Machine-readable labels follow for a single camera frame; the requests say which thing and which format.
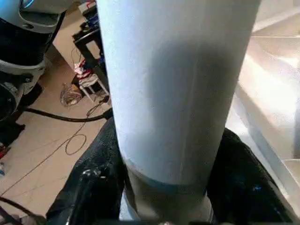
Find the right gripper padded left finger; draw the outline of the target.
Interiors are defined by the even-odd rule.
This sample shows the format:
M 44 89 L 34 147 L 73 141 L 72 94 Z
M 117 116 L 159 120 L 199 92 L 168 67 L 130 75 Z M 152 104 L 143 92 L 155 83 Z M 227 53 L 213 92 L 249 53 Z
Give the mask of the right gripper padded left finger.
M 48 225 L 98 225 L 118 220 L 124 164 L 110 118 L 76 161 L 46 214 Z

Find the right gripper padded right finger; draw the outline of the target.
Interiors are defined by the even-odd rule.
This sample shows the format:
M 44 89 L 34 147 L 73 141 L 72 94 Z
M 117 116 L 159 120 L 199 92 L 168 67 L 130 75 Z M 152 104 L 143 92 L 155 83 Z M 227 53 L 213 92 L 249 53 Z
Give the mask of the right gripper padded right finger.
M 293 209 L 252 150 L 225 128 L 207 187 L 218 222 L 292 223 Z

